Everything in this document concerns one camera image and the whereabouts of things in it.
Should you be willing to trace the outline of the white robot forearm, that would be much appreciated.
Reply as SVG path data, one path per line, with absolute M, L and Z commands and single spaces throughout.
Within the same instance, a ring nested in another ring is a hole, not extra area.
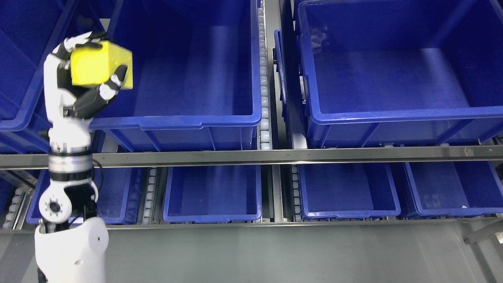
M 88 147 L 51 149 L 49 186 L 41 194 L 35 230 L 40 283 L 104 283 L 108 232 L 97 216 L 99 189 Z

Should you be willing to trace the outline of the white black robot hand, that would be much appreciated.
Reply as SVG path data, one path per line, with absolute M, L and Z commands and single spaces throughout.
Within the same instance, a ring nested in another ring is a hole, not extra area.
M 125 65 L 118 66 L 106 82 L 94 88 L 72 83 L 72 53 L 86 47 L 101 50 L 105 36 L 102 30 L 65 38 L 46 56 L 43 82 L 46 114 L 52 124 L 48 131 L 51 152 L 88 152 L 90 122 L 122 88 L 128 70 Z

